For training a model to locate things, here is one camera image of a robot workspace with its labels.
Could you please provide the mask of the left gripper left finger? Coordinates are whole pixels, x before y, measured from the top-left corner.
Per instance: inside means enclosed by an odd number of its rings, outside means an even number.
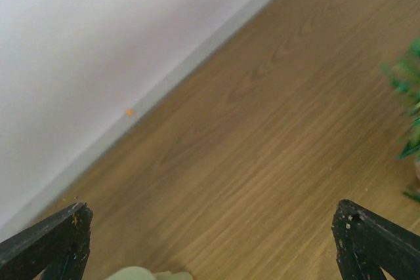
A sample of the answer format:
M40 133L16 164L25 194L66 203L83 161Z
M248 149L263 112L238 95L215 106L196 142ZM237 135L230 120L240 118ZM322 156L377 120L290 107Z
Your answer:
M2 279L82 279L93 212L74 203L1 242Z

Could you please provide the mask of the pale green perforated basket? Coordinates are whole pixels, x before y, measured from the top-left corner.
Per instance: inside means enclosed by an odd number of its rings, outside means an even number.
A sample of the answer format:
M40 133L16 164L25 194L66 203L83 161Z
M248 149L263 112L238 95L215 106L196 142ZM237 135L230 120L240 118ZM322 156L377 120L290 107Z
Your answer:
M115 272L106 280L193 280L193 277L186 271L152 273L146 268L130 266Z

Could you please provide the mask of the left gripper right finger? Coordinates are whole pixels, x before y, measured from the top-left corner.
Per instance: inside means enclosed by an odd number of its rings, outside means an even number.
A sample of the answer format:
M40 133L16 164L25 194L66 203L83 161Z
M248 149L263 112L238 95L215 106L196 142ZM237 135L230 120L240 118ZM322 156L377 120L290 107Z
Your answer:
M343 199L331 230L343 279L419 278L419 236Z

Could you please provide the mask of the small green christmas tree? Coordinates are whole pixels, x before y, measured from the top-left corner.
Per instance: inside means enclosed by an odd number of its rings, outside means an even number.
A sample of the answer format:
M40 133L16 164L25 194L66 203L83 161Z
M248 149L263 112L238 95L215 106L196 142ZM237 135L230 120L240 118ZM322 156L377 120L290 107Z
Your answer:
M419 38L416 37L406 51L390 64L381 66L394 95L404 106L403 114L411 119L404 136L407 138L399 158L413 157L415 182L403 194L419 201Z

